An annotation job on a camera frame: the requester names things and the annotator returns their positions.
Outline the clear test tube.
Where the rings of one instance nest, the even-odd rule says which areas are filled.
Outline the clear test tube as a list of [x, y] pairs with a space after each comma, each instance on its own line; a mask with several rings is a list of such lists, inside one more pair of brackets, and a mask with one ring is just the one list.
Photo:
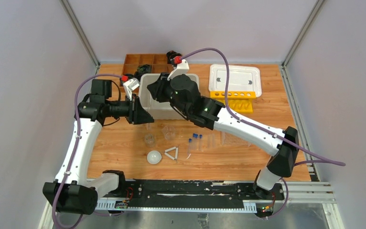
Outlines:
[[208, 134], [207, 137], [206, 137], [206, 148], [207, 149], [210, 149], [211, 143], [212, 143], [211, 134]]
[[215, 141], [215, 134], [214, 133], [212, 133], [212, 134], [210, 134], [210, 148], [211, 149], [213, 149], [213, 148], [215, 148], [216, 147], [216, 141]]

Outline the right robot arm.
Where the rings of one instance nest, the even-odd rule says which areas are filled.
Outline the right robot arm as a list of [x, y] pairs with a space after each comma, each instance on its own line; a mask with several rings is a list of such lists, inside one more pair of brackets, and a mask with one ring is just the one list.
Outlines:
[[223, 103], [202, 96], [198, 85], [187, 75], [171, 80], [159, 78], [147, 86], [152, 99], [169, 105], [196, 126], [229, 133], [264, 150], [270, 159], [253, 184], [254, 195], [265, 199], [276, 182], [292, 175], [298, 155], [298, 131], [274, 128], [245, 117]]

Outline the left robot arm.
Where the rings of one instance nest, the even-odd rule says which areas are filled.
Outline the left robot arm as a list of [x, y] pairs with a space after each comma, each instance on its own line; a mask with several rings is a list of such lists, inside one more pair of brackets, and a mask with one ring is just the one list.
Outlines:
[[73, 134], [64, 162], [52, 182], [46, 182], [42, 192], [54, 212], [90, 215], [97, 201], [112, 193], [115, 197], [128, 191], [125, 175], [119, 170], [105, 170], [100, 177], [88, 181], [87, 171], [96, 139], [105, 126], [105, 119], [126, 118], [132, 125], [153, 123], [154, 118], [142, 107], [133, 93], [140, 86], [137, 79], [122, 77], [125, 100], [110, 101], [111, 80], [94, 79], [91, 92], [76, 104]]

